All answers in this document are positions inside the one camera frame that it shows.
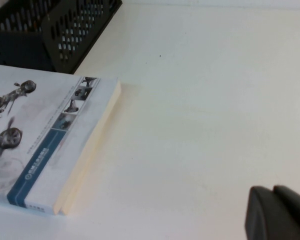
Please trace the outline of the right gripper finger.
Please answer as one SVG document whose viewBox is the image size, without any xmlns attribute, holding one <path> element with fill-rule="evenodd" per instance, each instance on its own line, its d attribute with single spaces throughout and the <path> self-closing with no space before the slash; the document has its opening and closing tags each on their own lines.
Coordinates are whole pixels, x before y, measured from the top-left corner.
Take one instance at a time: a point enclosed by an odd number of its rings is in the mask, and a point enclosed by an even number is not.
<svg viewBox="0 0 300 240">
<path fill-rule="evenodd" d="M 284 185 L 251 187 L 244 227 L 248 240 L 300 240 L 300 194 Z"/>
</svg>

